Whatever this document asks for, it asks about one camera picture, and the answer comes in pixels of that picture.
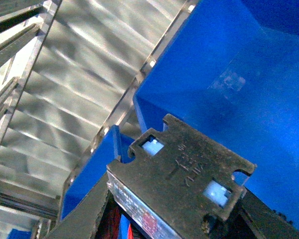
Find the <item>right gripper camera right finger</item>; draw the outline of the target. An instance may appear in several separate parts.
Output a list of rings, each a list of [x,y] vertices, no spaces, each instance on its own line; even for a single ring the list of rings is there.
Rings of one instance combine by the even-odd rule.
[[[270,209],[244,188],[236,219],[238,239],[299,239],[299,230],[285,216]]]

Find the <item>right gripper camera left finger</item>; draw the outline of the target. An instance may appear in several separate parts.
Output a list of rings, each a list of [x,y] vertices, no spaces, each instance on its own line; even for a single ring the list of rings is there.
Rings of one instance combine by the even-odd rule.
[[[94,239],[110,198],[104,174],[79,205],[65,217],[46,239]]]

